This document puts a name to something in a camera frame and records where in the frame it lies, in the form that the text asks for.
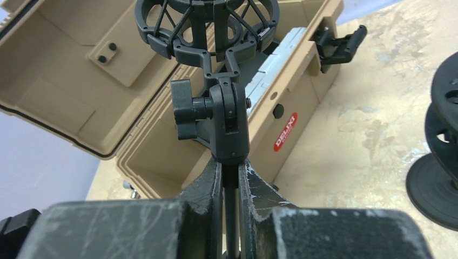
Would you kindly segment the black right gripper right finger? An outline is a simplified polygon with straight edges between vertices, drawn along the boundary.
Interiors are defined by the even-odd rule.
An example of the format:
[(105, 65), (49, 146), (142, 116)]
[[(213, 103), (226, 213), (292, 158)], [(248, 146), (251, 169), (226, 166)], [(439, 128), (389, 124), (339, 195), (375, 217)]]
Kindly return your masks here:
[(242, 258), (432, 258), (417, 224), (391, 209), (299, 208), (239, 167)]

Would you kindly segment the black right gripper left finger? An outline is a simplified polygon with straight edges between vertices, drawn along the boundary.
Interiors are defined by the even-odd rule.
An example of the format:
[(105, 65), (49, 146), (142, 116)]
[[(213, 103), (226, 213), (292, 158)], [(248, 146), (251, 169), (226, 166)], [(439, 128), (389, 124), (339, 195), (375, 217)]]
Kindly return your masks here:
[(218, 258), (221, 165), (172, 199), (66, 202), (49, 207), (19, 258)]

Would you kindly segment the black tripod shock mount stand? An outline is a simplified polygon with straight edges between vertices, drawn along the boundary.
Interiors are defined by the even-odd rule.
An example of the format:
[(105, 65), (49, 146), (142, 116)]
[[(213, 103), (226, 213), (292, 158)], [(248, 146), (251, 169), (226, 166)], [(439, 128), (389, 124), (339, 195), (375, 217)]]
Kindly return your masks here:
[(227, 258), (242, 258), (239, 167), (248, 161), (247, 109), (239, 64), (273, 41), (280, 10), (277, 1), (137, 1), (134, 17), (142, 40), (159, 55), (201, 68), (208, 97), (193, 97), (191, 81), (171, 81), (179, 140), (196, 139), (198, 121), (211, 123), (209, 145), (221, 165), (221, 226)]

